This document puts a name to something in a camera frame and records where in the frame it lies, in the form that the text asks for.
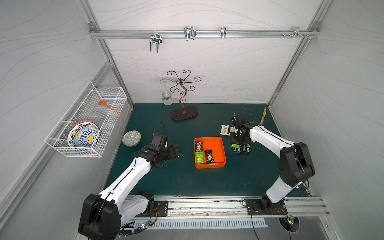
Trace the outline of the white cookie packet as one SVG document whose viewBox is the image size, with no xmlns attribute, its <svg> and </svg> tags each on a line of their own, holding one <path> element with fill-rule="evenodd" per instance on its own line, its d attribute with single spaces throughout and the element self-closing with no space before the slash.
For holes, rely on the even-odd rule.
<svg viewBox="0 0 384 240">
<path fill-rule="evenodd" d="M 221 132 L 220 135 L 228 136 L 229 135 L 229 125 L 221 125 Z"/>
</svg>

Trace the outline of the black drycake packet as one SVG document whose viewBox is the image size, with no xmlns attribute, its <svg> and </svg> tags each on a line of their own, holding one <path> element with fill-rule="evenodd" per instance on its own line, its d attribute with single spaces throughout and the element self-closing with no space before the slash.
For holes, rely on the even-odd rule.
<svg viewBox="0 0 384 240">
<path fill-rule="evenodd" d="M 204 154 L 205 154 L 205 158 L 206 158 L 206 164 L 214 164 L 215 163 L 212 150 L 204 150 Z"/>
</svg>

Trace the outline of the green cookie packet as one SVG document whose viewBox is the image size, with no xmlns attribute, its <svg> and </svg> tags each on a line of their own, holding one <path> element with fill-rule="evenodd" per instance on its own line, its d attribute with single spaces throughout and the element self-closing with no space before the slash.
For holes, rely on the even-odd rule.
<svg viewBox="0 0 384 240">
<path fill-rule="evenodd" d="M 232 148 L 235 148 L 235 149 L 240 149 L 240 148 L 241 148 L 241 145 L 238 145 L 238 144 L 232 144 L 231 147 L 232 147 Z"/>
<path fill-rule="evenodd" d="M 195 157 L 196 157 L 196 164 L 204 164 L 205 162 L 204 152 L 196 152 Z"/>
</svg>

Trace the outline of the black cookie packet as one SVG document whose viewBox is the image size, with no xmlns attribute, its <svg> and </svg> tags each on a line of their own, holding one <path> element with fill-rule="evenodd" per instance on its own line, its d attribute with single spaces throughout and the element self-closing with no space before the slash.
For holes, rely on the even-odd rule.
<svg viewBox="0 0 384 240">
<path fill-rule="evenodd" d="M 195 142 L 195 151 L 196 152 L 203 152 L 203 142 Z"/>
</svg>

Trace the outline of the yellow cookie packet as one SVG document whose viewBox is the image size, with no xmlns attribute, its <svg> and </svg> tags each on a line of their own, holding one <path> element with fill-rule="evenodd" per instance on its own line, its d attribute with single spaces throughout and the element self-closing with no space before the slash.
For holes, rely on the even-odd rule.
<svg viewBox="0 0 384 240">
<path fill-rule="evenodd" d="M 235 127 L 230 127 L 229 133 L 237 133 L 237 129 Z"/>
</svg>

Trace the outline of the black chocolate bar packet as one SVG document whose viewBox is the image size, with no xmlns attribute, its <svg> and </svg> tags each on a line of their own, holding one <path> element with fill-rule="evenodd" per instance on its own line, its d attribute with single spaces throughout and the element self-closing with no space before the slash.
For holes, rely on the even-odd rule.
<svg viewBox="0 0 384 240">
<path fill-rule="evenodd" d="M 244 154 L 244 153 L 243 153 L 243 145 L 241 145 L 241 148 L 240 148 L 240 149 L 235 149 L 235 148 L 234 148 L 234 153 L 235 153 L 235 154 Z"/>
</svg>

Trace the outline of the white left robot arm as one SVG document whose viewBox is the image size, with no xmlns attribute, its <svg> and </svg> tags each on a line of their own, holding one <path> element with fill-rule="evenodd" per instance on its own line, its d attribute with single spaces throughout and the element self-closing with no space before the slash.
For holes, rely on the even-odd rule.
<svg viewBox="0 0 384 240">
<path fill-rule="evenodd" d="M 154 196 L 145 192 L 127 199 L 137 183 L 158 163 L 181 156 L 175 145 L 155 148 L 151 144 L 138 151 L 129 167 L 98 195 L 89 194 L 83 203 L 78 232 L 91 240 L 114 240 L 143 232 L 152 221 L 130 230 L 131 220 L 154 212 Z"/>
</svg>

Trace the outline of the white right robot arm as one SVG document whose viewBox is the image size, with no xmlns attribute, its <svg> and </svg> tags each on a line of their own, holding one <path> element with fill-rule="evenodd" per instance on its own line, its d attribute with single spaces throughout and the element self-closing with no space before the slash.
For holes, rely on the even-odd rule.
<svg viewBox="0 0 384 240">
<path fill-rule="evenodd" d="M 261 200 L 265 209 L 277 206 L 294 188 L 315 175 L 315 167 L 306 144 L 279 137 L 256 121 L 249 122 L 241 115 L 233 117 L 232 122 L 236 132 L 230 134 L 231 143 L 246 145 L 254 141 L 279 158 L 279 177 L 266 190 Z"/>
</svg>

